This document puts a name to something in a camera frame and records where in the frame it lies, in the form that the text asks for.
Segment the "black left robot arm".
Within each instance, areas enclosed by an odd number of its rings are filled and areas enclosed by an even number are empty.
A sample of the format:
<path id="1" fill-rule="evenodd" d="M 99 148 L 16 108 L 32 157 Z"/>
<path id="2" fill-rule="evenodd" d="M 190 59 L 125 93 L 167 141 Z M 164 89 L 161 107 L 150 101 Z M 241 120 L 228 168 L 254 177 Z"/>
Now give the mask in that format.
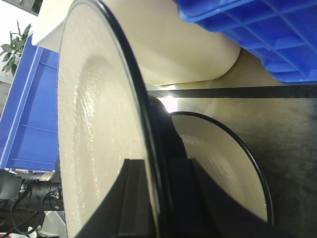
<path id="1" fill-rule="evenodd" d="M 0 170 L 0 224 L 7 219 L 11 233 L 30 235 L 40 225 L 45 211 L 64 211 L 60 161 L 53 172 L 12 173 Z"/>

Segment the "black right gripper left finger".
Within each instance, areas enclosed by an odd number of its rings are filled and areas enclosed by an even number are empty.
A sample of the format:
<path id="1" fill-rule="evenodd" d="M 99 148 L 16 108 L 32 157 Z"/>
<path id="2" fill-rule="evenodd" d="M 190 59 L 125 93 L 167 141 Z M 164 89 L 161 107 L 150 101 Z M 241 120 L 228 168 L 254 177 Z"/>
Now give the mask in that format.
<path id="1" fill-rule="evenodd" d="M 144 160 L 125 159 L 113 186 L 78 238 L 155 238 Z"/>

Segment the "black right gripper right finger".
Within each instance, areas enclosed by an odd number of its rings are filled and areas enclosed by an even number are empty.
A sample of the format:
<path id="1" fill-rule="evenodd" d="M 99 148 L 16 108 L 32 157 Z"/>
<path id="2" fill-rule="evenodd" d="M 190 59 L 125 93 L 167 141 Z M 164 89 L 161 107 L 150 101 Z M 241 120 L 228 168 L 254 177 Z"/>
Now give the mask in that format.
<path id="1" fill-rule="evenodd" d="M 267 205 L 266 220 L 239 204 L 203 169 L 196 159 L 162 156 L 158 159 L 161 189 L 158 204 L 160 238 L 293 238 L 273 224 L 273 207 L 263 174 L 253 157 Z"/>

